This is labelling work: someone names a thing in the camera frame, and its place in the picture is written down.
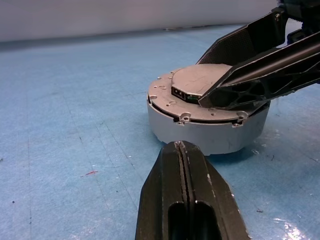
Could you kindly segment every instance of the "white wall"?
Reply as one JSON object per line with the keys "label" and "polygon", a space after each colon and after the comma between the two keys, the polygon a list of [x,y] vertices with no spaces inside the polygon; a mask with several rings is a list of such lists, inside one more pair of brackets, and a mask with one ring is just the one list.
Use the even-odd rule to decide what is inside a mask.
{"label": "white wall", "polygon": [[0,42],[247,23],[276,0],[0,0]]}

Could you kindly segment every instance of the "red mark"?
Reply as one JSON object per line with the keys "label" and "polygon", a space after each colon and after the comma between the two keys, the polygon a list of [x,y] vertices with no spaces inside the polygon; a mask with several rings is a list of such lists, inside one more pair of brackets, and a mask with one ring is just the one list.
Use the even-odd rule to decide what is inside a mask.
{"label": "red mark", "polygon": [[80,176],[80,178],[84,177],[84,176],[87,176],[87,175],[90,175],[90,174],[96,174],[98,171],[91,171],[89,173],[87,173],[86,175],[83,175],[83,176]]}

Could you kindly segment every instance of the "motor top plate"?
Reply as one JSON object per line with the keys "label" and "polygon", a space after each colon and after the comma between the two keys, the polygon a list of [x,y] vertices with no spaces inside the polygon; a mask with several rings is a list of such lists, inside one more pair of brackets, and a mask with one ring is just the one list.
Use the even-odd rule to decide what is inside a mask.
{"label": "motor top plate", "polygon": [[198,104],[188,103],[172,95],[172,83],[181,91],[201,95],[206,88],[210,88],[210,85],[212,86],[218,81],[229,69],[230,66],[224,64],[196,64],[176,69],[158,77],[150,84],[149,101],[162,113],[177,117],[181,121],[210,123],[230,122],[237,119],[244,121],[260,109],[264,103],[244,106],[241,110],[222,110],[203,108]]}

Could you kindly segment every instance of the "blue floor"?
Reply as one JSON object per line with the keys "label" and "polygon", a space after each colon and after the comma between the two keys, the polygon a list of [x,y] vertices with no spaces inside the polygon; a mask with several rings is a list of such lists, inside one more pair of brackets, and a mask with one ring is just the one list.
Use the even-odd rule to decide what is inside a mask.
{"label": "blue floor", "polygon": [[[0,239],[134,240],[162,146],[148,85],[236,28],[0,44]],[[319,103],[274,100],[259,139],[209,158],[255,240],[320,239]]]}

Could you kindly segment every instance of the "black plastic jaw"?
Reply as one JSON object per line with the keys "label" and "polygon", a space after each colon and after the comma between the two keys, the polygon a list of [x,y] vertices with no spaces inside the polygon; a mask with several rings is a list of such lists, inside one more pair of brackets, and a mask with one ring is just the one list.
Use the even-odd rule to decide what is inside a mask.
{"label": "black plastic jaw", "polygon": [[140,196],[135,240],[249,240],[228,184],[200,149],[171,142]]}

